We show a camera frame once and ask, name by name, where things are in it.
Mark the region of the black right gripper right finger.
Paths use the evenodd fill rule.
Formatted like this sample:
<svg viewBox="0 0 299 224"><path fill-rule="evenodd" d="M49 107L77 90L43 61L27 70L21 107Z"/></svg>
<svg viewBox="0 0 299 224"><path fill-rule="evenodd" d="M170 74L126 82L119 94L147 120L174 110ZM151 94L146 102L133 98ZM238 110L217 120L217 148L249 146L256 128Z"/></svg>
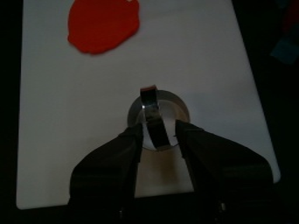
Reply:
<svg viewBox="0 0 299 224"><path fill-rule="evenodd" d="M189 122L175 135L199 201L201 224L289 224L268 160Z"/></svg>

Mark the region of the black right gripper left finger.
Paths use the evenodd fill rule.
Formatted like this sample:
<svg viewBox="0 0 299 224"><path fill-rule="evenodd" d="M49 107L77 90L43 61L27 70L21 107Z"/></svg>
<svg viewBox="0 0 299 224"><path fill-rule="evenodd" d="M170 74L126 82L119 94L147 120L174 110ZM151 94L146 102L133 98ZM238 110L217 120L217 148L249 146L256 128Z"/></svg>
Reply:
<svg viewBox="0 0 299 224"><path fill-rule="evenodd" d="M77 165L70 178L69 224L131 224L143 125L129 127Z"/></svg>

